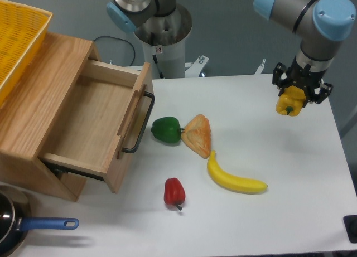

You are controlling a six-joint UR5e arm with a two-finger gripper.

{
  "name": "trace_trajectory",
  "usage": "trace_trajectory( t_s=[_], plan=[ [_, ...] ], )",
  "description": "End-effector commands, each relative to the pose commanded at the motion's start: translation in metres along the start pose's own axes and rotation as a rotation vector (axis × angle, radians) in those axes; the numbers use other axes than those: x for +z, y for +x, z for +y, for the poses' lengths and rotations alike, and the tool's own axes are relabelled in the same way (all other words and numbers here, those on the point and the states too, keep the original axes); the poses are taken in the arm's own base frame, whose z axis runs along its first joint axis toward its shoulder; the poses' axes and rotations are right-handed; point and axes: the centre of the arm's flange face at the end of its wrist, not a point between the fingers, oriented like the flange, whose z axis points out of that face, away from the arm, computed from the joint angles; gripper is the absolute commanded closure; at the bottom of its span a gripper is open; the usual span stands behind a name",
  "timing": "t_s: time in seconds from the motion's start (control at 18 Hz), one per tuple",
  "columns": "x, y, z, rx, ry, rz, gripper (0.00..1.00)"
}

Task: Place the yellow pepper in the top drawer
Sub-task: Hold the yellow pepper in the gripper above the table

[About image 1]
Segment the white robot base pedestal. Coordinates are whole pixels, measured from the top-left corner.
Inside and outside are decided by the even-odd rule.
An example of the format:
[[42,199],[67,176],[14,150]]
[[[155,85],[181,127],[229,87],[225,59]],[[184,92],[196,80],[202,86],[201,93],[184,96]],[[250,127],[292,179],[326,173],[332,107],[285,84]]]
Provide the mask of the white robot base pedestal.
[[201,55],[186,63],[186,40],[192,30],[189,11],[177,4],[168,16],[148,19],[135,32],[141,42],[144,60],[151,65],[152,78],[175,79],[200,77],[209,58]]

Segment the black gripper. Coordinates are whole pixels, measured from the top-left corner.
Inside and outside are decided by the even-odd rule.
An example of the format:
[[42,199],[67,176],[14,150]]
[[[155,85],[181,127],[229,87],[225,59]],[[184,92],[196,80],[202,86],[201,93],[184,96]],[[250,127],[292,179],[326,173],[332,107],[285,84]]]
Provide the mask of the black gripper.
[[273,70],[272,84],[279,90],[278,96],[281,96],[285,88],[295,86],[302,89],[305,94],[303,108],[308,103],[321,104],[328,98],[334,88],[332,84],[321,83],[321,79],[325,74],[324,70],[317,71],[312,64],[299,63],[297,57],[292,61],[292,64],[287,68],[283,63],[278,62]]

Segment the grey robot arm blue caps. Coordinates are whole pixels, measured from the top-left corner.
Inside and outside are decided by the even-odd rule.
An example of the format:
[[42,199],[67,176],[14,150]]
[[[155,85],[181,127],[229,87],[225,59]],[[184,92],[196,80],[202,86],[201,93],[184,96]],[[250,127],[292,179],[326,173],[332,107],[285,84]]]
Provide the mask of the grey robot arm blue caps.
[[[308,103],[319,104],[333,86],[322,78],[349,36],[356,20],[356,8],[350,0],[254,0],[254,10],[275,21],[302,39],[290,67],[277,64],[272,83],[279,89],[276,111],[297,115]],[[154,53],[164,46],[184,40],[192,29],[188,10],[176,0],[112,0],[107,13],[126,33],[134,33],[151,46]]]

